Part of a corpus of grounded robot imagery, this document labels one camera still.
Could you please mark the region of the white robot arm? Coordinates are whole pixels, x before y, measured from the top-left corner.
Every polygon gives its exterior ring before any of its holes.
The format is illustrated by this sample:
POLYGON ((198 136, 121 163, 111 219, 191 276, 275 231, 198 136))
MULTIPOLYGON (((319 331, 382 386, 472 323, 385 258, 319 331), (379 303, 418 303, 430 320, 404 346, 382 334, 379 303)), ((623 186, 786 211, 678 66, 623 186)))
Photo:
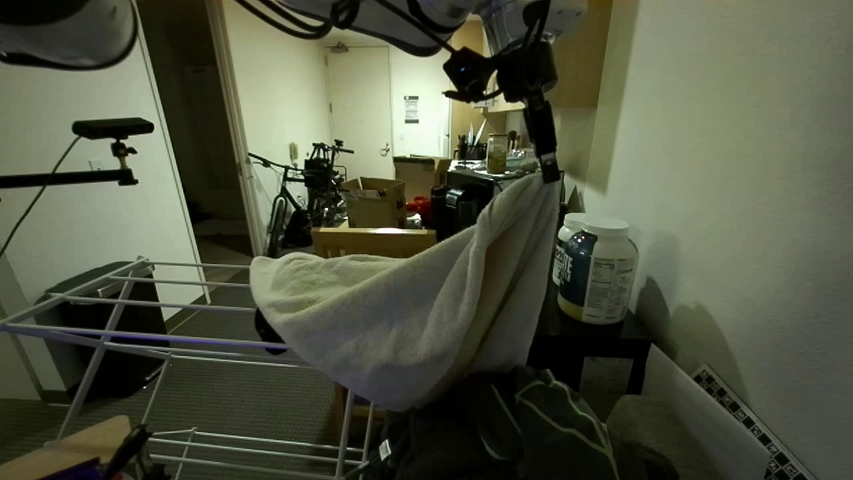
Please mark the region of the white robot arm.
MULTIPOLYGON (((552 43, 590 0, 238 0, 302 40, 349 30, 412 56, 448 50, 455 100, 492 95, 526 104, 544 182, 556 182, 556 138, 546 91, 556 83, 552 43)), ((0 62, 45 68, 106 68, 135 46, 135 0, 0 0, 0 62)))

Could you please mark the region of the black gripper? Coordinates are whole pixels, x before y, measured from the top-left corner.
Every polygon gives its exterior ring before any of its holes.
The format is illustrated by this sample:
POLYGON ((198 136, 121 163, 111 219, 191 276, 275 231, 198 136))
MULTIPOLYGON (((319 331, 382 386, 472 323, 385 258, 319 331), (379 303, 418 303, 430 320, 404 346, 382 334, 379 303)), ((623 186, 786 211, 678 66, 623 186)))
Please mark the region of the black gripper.
POLYGON ((556 66, 548 43, 515 43, 496 56, 472 47, 455 47, 443 63, 451 80, 448 95, 478 104, 492 95, 519 100, 531 140, 536 147, 544 184, 562 178, 556 163, 556 134, 546 91, 556 83, 556 66))

